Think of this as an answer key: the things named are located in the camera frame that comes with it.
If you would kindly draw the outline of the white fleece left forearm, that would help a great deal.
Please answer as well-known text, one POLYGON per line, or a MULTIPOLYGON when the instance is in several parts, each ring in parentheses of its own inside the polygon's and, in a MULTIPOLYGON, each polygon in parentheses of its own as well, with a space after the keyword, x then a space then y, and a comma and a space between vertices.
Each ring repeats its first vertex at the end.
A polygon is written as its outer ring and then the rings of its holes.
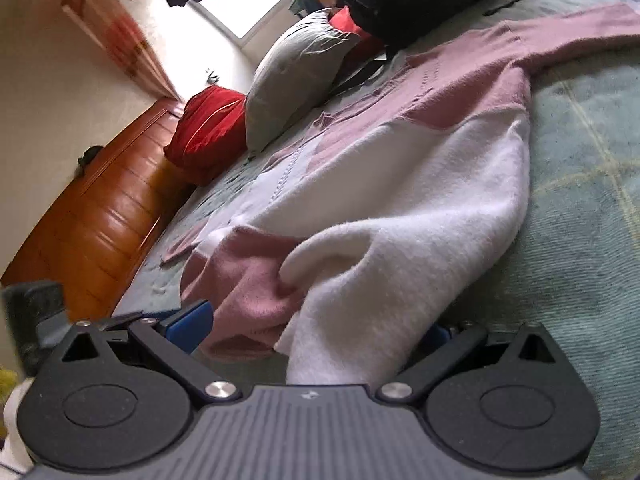
POLYGON ((32 378, 26 378, 18 384, 4 404, 2 422, 8 430, 8 435, 1 447, 2 479, 21 479, 34 466, 17 429, 17 410, 33 381, 32 378))

